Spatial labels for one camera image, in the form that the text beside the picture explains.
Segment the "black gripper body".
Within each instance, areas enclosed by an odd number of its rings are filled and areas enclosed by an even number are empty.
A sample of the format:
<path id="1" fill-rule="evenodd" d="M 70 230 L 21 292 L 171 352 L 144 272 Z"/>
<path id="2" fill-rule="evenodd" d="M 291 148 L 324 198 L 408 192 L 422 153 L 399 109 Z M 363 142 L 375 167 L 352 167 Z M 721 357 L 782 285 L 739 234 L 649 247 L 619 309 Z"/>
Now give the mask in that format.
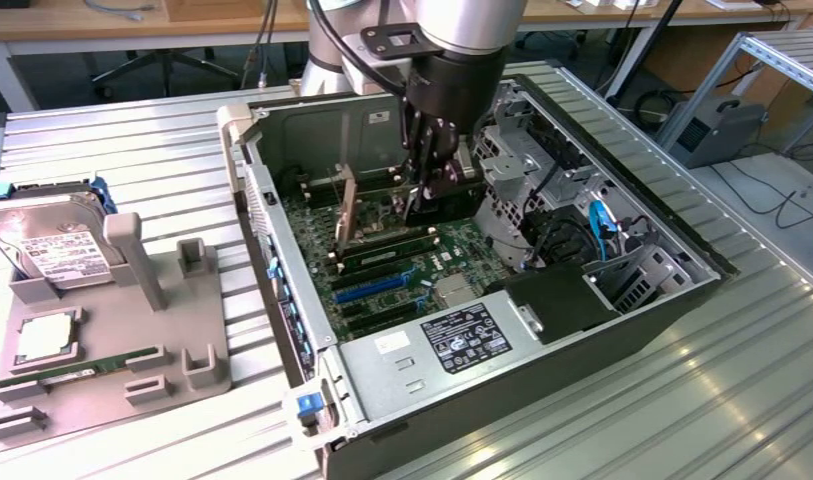
<path id="1" fill-rule="evenodd" d="M 403 119 L 442 119 L 458 130 L 471 130 L 495 96 L 506 49 L 487 55 L 452 51 L 411 59 Z"/>

